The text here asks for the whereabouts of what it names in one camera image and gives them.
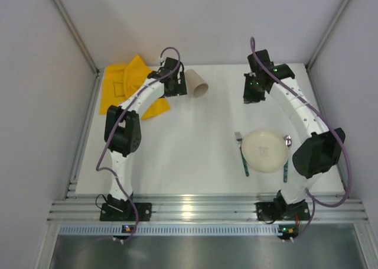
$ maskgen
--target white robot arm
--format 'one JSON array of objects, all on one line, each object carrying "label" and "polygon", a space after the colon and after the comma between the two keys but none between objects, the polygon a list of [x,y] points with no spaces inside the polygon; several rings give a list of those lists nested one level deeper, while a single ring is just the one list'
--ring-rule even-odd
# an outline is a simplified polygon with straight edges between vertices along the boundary
[{"label": "white robot arm", "polygon": [[[304,212],[309,212],[305,203],[306,189],[310,188],[322,173],[337,164],[341,147],[323,121],[307,107],[308,101],[289,66],[286,64],[275,66],[266,50],[251,54],[248,56],[248,62],[251,72],[245,74],[244,103],[264,101],[265,93],[269,93],[292,122],[301,142],[301,146],[292,156],[298,174],[283,184],[273,202],[256,204],[258,218],[261,221],[274,222],[280,219],[294,220],[296,215],[301,215],[300,219],[309,219],[309,214],[303,215]],[[265,70],[287,87],[276,83]],[[294,96],[287,89],[292,89],[298,96]],[[335,129],[334,132],[342,142],[345,140],[341,128]]]},{"label": "white robot arm", "polygon": [[[283,81],[307,101],[306,97],[302,94],[296,79],[287,78]],[[270,96],[276,100],[290,119],[298,133],[301,143],[305,142],[308,138],[311,138],[312,133],[322,134],[328,131],[327,126],[325,126],[322,120],[318,119],[305,104],[289,93],[281,85],[274,84]],[[281,188],[281,195],[286,203],[293,204],[304,200],[305,189],[310,188],[321,175],[321,173],[316,174],[310,179],[307,179],[304,176],[297,176],[294,180],[291,179],[285,183]]]},{"label": "white robot arm", "polygon": [[[180,77],[178,68],[182,67]],[[142,135],[139,117],[161,97],[186,95],[184,66],[179,60],[167,57],[164,66],[151,72],[143,85],[119,106],[110,106],[106,114],[105,141],[112,158],[112,185],[102,205],[101,221],[132,221],[135,213],[125,193],[132,197],[132,160]],[[151,216],[150,203],[134,203],[141,210],[140,221]]]},{"label": "white robot arm", "polygon": [[[158,98],[164,96],[164,84],[155,81],[156,79],[154,78],[147,78],[143,85],[134,93],[134,95],[122,102],[119,106],[122,109],[125,109],[130,105],[130,103],[133,102],[133,99],[136,98],[134,103],[129,108],[129,111],[134,111],[139,115],[143,115]],[[134,153],[130,153],[124,157],[120,152],[111,151],[110,155],[112,157],[112,169],[118,175],[119,182],[125,189],[126,193],[131,195],[133,193],[131,186],[131,174]],[[112,186],[109,194],[111,194],[115,199],[127,201],[127,198],[121,192],[115,177],[112,177]]]}]

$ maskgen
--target white panel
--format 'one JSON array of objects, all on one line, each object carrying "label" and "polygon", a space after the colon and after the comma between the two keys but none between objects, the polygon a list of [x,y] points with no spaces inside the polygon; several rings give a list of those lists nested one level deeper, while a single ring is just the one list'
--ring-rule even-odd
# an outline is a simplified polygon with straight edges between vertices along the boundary
[{"label": "white panel", "polygon": [[346,132],[353,192],[378,236],[378,2],[353,0],[312,74],[329,120]]},{"label": "white panel", "polygon": [[[298,86],[314,103],[303,64],[290,64]],[[200,98],[171,97],[171,110],[141,121],[142,141],[133,154],[132,187],[135,194],[275,194],[282,187],[283,168],[263,173],[249,167],[246,177],[234,136],[269,128],[292,137],[291,154],[301,145],[298,134],[278,103],[267,96],[259,104],[245,105],[243,89],[248,65],[198,65],[194,69],[209,89]],[[77,194],[109,193],[112,175],[97,172],[96,164],[105,146],[105,115],[99,114],[101,91],[89,130],[83,156]],[[110,152],[103,166],[111,167]],[[288,181],[299,174],[292,160]],[[314,193],[342,193],[337,168],[322,176],[311,188]]]},{"label": "white panel", "polygon": [[31,268],[93,75],[49,0],[0,0],[0,268]]},{"label": "white panel", "polygon": [[249,37],[306,62],[341,0],[63,0],[100,67],[175,46],[187,64],[246,63]]}]

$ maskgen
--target paper cup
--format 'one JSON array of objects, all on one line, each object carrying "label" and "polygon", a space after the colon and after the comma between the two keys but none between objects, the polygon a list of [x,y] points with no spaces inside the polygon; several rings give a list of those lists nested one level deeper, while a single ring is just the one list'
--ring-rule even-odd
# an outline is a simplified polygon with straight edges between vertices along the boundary
[{"label": "paper cup", "polygon": [[187,82],[187,87],[194,98],[203,96],[207,92],[208,84],[193,69],[185,71],[185,81]]}]

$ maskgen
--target metal frame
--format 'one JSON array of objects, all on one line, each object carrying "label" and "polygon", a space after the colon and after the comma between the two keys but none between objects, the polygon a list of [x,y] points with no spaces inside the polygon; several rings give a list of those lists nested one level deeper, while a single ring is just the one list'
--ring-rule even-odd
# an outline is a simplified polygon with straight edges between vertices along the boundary
[{"label": "metal frame", "polygon": [[65,9],[63,3],[61,0],[51,0],[54,7],[58,11],[59,15],[61,16],[64,24],[66,25],[67,29],[69,30],[70,34],[72,35],[73,39],[75,40],[77,46],[79,47],[80,51],[83,53],[84,58],[86,59],[89,67],[92,69],[92,71],[96,74],[99,73],[99,69],[96,66],[96,63],[93,61],[92,56],[90,55],[86,45],[84,44],[84,41],[82,37],[80,36],[78,30],[76,29],[75,25],[73,24],[73,21],[71,20],[71,17],[67,13],[67,10]]},{"label": "metal frame", "polygon": [[[91,94],[87,102],[85,114],[82,122],[82,133],[80,134],[76,152],[71,166],[70,181],[67,183],[63,200],[55,201],[48,215],[47,229],[41,251],[38,257],[36,268],[48,268],[55,248],[57,235],[61,227],[91,226],[91,228],[103,228],[104,226],[118,226],[123,223],[99,222],[99,209],[95,206],[95,196],[76,196],[76,179],[80,169],[84,146],[86,145],[89,126],[92,121],[93,109],[96,105],[96,98],[100,89],[101,75],[94,63],[87,47],[80,34],[74,26],[61,0],[51,0],[58,13],[61,15],[65,25],[74,38],[79,49],[82,51],[88,65],[96,74],[93,81]],[[311,67],[327,44],[340,18],[344,14],[351,0],[343,0],[335,13],[334,18],[327,27],[324,35],[318,43],[309,63],[306,65],[310,83],[315,94],[318,106],[324,110],[319,100],[314,82],[311,80]],[[220,225],[237,225],[242,227],[263,226],[257,220],[256,202],[271,201],[271,194],[251,196],[251,195],[135,195],[136,202],[151,202],[153,213],[151,221],[141,223],[141,228],[149,229],[154,226],[179,225],[193,226],[206,225],[208,227],[219,227]],[[340,198],[337,196],[321,196],[321,200],[328,203],[335,203]],[[313,223],[349,223],[356,229],[357,239],[361,246],[361,251],[369,269],[378,268],[378,246],[374,238],[372,228],[369,224],[366,212],[360,199],[349,199],[345,204],[336,209],[322,208],[319,206],[315,213]]]},{"label": "metal frame", "polygon": [[[65,200],[55,201],[48,214],[48,228],[45,241],[38,260],[37,268],[48,268],[53,256],[56,238],[61,229],[72,234],[93,235],[103,228],[117,228],[124,222],[100,222],[100,209],[95,205],[96,196],[68,196]],[[151,202],[152,216],[150,222],[141,222],[139,235],[178,235],[173,229],[181,228],[183,235],[202,235],[203,229],[210,229],[213,235],[261,235],[259,228],[264,228],[266,235],[276,234],[272,231],[277,224],[292,222],[277,222],[272,228],[257,220],[256,202],[271,201],[272,195],[135,195],[136,202]],[[335,203],[337,196],[320,196],[327,203]],[[349,199],[336,209],[317,207],[313,223],[316,224],[353,224],[357,240],[366,259],[368,268],[378,268],[378,246],[372,233],[369,220],[360,199]],[[220,232],[220,228],[233,229],[232,232]]]},{"label": "metal frame", "polygon": [[332,33],[334,32],[337,24],[341,20],[341,17],[344,15],[346,9],[350,5],[350,1],[351,0],[342,0],[341,1],[341,4],[338,6],[338,9],[337,9],[335,15],[333,16],[330,24],[327,26],[326,31],[324,32],[324,34],[321,37],[319,43],[317,44],[317,46],[315,48],[315,51],[312,53],[309,62],[306,64],[306,68],[307,68],[308,71],[311,70],[311,68],[313,67],[316,59],[320,55],[320,52],[322,52],[322,50],[324,49],[325,45],[328,43],[328,40],[332,36]]}]

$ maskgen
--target white plate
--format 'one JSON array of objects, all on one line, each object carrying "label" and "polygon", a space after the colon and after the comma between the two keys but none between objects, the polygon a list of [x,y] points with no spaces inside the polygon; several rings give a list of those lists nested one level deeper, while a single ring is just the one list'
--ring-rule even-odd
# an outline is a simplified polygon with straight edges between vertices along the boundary
[{"label": "white plate", "polygon": [[256,130],[245,136],[242,151],[251,167],[267,173],[279,170],[289,157],[289,150],[282,136],[267,129]]}]

